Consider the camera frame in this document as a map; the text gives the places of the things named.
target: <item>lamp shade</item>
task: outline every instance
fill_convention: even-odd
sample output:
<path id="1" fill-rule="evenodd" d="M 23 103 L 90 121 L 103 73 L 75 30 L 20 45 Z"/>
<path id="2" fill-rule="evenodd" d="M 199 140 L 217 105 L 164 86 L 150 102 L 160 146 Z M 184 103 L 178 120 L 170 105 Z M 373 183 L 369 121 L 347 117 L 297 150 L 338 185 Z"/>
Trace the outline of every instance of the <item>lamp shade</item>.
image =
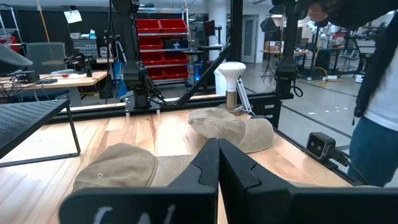
<path id="1" fill-rule="evenodd" d="M 277 32 L 279 31 L 278 27 L 275 25 L 275 22 L 272 18 L 265 19 L 260 24 L 261 30 L 263 32 Z"/>
<path id="2" fill-rule="evenodd" d="M 226 80 L 226 91 L 236 91 L 236 81 L 245 71 L 246 66 L 241 62 L 225 62 L 218 66 L 218 70 Z"/>
<path id="3" fill-rule="evenodd" d="M 285 6 L 284 5 L 274 6 L 268 12 L 269 12 L 269 14 L 284 15 L 285 14 Z"/>

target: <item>wooden table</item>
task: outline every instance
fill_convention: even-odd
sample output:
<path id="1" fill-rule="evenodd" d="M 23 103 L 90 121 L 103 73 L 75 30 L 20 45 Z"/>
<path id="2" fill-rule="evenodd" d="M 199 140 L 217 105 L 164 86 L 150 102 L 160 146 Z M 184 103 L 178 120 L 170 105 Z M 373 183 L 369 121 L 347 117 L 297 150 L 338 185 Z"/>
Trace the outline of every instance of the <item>wooden table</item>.
<path id="1" fill-rule="evenodd" d="M 0 169 L 0 223 L 58 223 L 59 206 L 71 192 L 76 175 L 113 144 L 133 144 L 156 156 L 196 154 L 206 139 L 188 124 L 189 112 L 75 122 L 80 157 Z M 248 118 L 246 114 L 241 116 L 241 119 Z M 74 151 L 69 124 L 51 124 L 41 127 L 0 162 Z M 250 156 L 287 180 L 329 187 L 349 186 L 278 135 L 271 148 Z M 219 196 L 218 223 L 226 223 L 221 194 Z"/>
<path id="2" fill-rule="evenodd" d="M 279 52 L 278 50 L 260 50 L 260 52 L 262 53 L 266 53 L 266 54 L 280 54 L 283 55 L 284 52 Z M 309 54 L 311 51 L 307 50 L 307 51 L 302 51 L 302 52 L 294 52 L 294 56 L 299 56 L 299 55 L 305 55 L 305 54 Z"/>
<path id="3" fill-rule="evenodd" d="M 97 63 L 107 63 L 108 62 L 108 59 L 107 58 L 103 58 L 103 57 L 95 58 L 95 60 L 97 61 Z M 113 63 L 114 59 L 113 58 L 109 58 L 109 62 Z"/>
<path id="4" fill-rule="evenodd" d="M 264 72 L 263 76 L 267 76 L 268 69 L 271 70 L 271 73 L 275 74 L 276 68 L 277 68 L 277 66 L 279 64 L 279 60 L 278 60 L 277 63 L 274 60 L 278 56 L 283 55 L 283 52 L 280 52 L 278 50 L 260 50 L 260 52 L 270 55 L 270 59 L 269 59 L 269 62 L 268 62 L 267 68 L 266 68 L 266 72 Z M 311 51 L 309 51 L 309 50 L 302 51 L 302 52 L 296 52 L 295 51 L 294 52 L 294 56 L 304 55 L 304 57 L 305 57 L 310 52 Z"/>
<path id="5" fill-rule="evenodd" d="M 51 83 L 51 84 L 43 84 L 44 89 L 61 89 L 61 90 L 68 90 L 70 102 L 72 106 L 81 106 L 81 98 L 80 93 L 78 91 L 79 86 L 93 86 L 97 84 L 100 80 L 106 77 L 106 72 L 93 72 L 92 77 L 83 77 L 83 78 L 63 78 L 61 75 L 40 75 L 40 79 L 57 79 L 58 82 Z M 2 77 L 0 78 L 0 84 L 4 84 L 3 88 L 7 88 L 10 90 L 11 83 L 9 81 L 9 77 Z M 32 84 L 21 84 L 21 87 L 26 90 L 41 90 L 42 85 L 34 85 Z"/>

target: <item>camera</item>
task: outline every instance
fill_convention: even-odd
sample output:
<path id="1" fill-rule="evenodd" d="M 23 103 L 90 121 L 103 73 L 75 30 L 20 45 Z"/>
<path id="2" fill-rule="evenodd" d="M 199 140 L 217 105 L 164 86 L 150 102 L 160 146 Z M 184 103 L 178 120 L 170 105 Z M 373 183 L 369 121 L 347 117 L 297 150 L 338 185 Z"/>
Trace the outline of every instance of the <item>camera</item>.
<path id="1" fill-rule="evenodd" d="M 323 133 L 310 133 L 305 152 L 318 161 L 330 159 L 336 140 Z"/>

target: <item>chair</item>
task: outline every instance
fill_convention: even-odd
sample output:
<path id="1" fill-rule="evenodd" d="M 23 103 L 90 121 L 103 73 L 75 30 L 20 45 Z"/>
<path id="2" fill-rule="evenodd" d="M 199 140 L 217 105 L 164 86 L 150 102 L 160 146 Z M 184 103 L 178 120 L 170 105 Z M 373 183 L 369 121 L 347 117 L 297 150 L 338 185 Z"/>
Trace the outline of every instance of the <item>chair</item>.
<path id="1" fill-rule="evenodd" d="M 33 62 L 30 70 L 39 74 L 49 74 L 54 71 L 66 70 L 64 43 L 31 43 L 27 44 L 27 58 Z"/>

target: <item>white shirt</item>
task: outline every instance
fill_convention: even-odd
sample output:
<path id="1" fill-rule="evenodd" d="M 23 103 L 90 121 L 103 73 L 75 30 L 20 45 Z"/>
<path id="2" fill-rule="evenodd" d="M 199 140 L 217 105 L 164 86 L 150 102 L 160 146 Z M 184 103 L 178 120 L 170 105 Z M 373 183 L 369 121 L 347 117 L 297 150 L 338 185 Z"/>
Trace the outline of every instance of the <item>white shirt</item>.
<path id="1" fill-rule="evenodd" d="M 385 128 L 398 131 L 398 50 L 373 94 L 364 116 Z"/>

